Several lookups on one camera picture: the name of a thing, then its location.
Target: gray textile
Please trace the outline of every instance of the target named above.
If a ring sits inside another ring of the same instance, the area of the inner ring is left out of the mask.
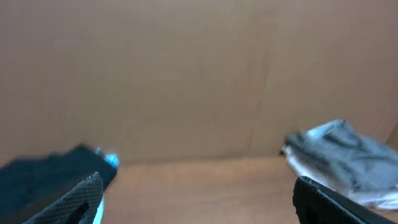
[[[398,184],[398,152],[334,120],[287,137],[303,158],[355,191],[387,190]]]

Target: stack of clothes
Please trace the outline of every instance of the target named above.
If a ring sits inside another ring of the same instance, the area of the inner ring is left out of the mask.
[[[398,152],[333,120],[287,136],[282,149],[307,176],[365,207],[398,209]]]

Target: wooden wall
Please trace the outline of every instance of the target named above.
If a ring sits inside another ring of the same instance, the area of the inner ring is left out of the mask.
[[[398,120],[393,0],[2,0],[0,156],[276,155],[328,119]]]

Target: black object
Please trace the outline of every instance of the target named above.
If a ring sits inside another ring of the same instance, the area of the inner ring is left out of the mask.
[[[301,224],[394,224],[308,177],[296,180],[293,205]]]
[[[71,191],[82,178],[95,172],[104,191],[115,177],[117,169],[87,145],[76,146],[64,155],[54,154],[46,159],[12,161],[0,170],[0,223],[8,223],[1,220],[14,217],[25,209],[31,211],[38,204],[54,203],[55,199]],[[68,210],[68,213],[87,210],[84,206],[80,207],[81,210],[76,209]]]

